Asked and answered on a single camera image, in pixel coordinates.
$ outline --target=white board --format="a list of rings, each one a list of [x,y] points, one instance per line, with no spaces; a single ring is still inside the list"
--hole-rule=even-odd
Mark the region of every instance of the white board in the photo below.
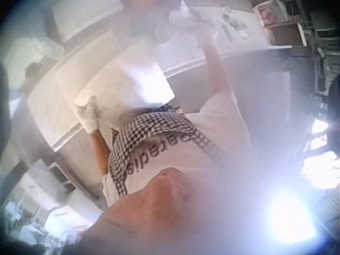
[[[100,117],[119,130],[145,109],[158,108],[175,96],[144,40],[109,62],[78,93],[74,103],[97,99]]]

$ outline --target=white table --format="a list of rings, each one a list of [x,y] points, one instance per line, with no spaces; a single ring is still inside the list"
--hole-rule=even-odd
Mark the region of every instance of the white table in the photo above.
[[[273,48],[269,46],[255,14],[242,11],[234,11],[234,14],[248,26],[252,39],[244,41],[233,28],[228,27],[233,38],[233,41],[229,41],[220,27],[216,46],[222,57]],[[119,43],[121,48],[127,47],[124,42]],[[202,50],[197,47],[196,40],[190,34],[175,33],[167,47],[159,47],[150,42],[150,48],[167,78],[205,63]],[[28,98],[28,105],[47,143],[54,151],[58,151],[81,130],[81,125],[52,76],[52,71],[48,72],[36,85]]]

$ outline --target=bright light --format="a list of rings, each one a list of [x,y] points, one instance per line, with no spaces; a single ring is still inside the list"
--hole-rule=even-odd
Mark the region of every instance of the bright light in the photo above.
[[[306,158],[301,174],[317,188],[334,189],[340,183],[340,159],[332,151]]]
[[[305,241],[315,236],[308,211],[292,195],[279,197],[270,207],[271,229],[284,243]]]
[[[327,128],[328,128],[327,122],[315,119],[312,127],[312,134],[323,132]]]

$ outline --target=bottle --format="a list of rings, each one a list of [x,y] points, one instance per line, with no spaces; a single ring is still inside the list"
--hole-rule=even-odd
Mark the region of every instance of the bottle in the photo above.
[[[32,38],[31,41],[38,53],[52,60],[60,60],[65,55],[64,48],[47,37]]]

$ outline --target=white glove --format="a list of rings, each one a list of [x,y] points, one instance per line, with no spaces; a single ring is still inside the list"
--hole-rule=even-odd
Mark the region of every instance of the white glove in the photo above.
[[[196,37],[198,45],[202,48],[204,45],[214,45],[219,32],[213,24],[200,22],[194,27],[193,34]]]
[[[91,97],[85,107],[77,106],[79,122],[88,134],[93,133],[99,129],[99,121],[95,114],[95,107],[95,97]]]

